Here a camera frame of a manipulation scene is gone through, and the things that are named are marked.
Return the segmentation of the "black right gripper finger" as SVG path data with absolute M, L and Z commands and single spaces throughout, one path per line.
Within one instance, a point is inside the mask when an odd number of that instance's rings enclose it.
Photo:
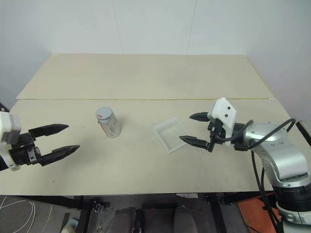
M 193 146 L 193 147 L 198 147 L 198 148 L 202 148 L 205 150 L 210 149 L 210 143 L 202 140 L 202 139 L 198 139 L 197 137 L 193 137 L 193 136 L 189 136 L 189 135 L 184 135 L 184 136 L 180 136 L 179 137 L 182 141 L 184 141 L 185 143 Z
M 195 113 L 192 114 L 189 118 L 200 122 L 209 122 L 208 112 Z

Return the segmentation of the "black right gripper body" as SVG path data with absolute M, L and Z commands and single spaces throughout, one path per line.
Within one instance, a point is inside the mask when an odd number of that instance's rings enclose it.
M 210 137 L 210 142 L 207 146 L 209 152 L 213 152 L 216 144 L 222 145 L 224 143 L 222 140 L 218 139 L 218 137 L 225 138 L 225 129 L 223 128 L 223 125 L 224 124 L 219 119 L 215 119 L 209 123 L 207 127 Z

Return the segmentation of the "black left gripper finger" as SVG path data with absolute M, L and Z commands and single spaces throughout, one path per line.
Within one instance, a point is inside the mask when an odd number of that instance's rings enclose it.
M 38 138 L 41 136 L 49 136 L 61 132 L 62 130 L 68 128 L 69 125 L 66 124 L 50 124 L 46 126 L 37 127 L 28 130 L 33 138 Z
M 42 166 L 49 165 L 66 158 L 80 148 L 80 145 L 65 146 L 53 150 L 51 153 L 43 155 L 38 159 L 38 163 Z

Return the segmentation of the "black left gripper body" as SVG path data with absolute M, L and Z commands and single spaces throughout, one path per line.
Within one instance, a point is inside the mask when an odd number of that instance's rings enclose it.
M 42 160 L 41 152 L 35 145 L 35 138 L 31 133 L 23 133 L 18 137 L 17 143 L 9 150 L 13 161 L 17 165 L 34 165 Z

